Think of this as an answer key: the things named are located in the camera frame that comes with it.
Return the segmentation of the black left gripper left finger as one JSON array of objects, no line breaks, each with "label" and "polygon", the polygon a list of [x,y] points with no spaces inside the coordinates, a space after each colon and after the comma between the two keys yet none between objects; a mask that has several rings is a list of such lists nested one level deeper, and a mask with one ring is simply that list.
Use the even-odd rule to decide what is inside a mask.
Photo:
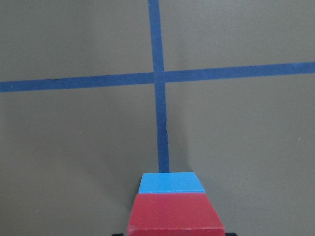
[{"label": "black left gripper left finger", "polygon": [[127,234],[118,232],[118,233],[113,233],[113,234],[111,234],[111,236],[127,236]]}]

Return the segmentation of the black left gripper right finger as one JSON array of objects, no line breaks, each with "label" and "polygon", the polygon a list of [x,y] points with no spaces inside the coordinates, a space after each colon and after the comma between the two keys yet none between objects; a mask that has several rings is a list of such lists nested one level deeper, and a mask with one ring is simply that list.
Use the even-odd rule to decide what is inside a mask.
[{"label": "black left gripper right finger", "polygon": [[225,236],[238,236],[238,235],[234,232],[229,232],[229,233],[225,233]]}]

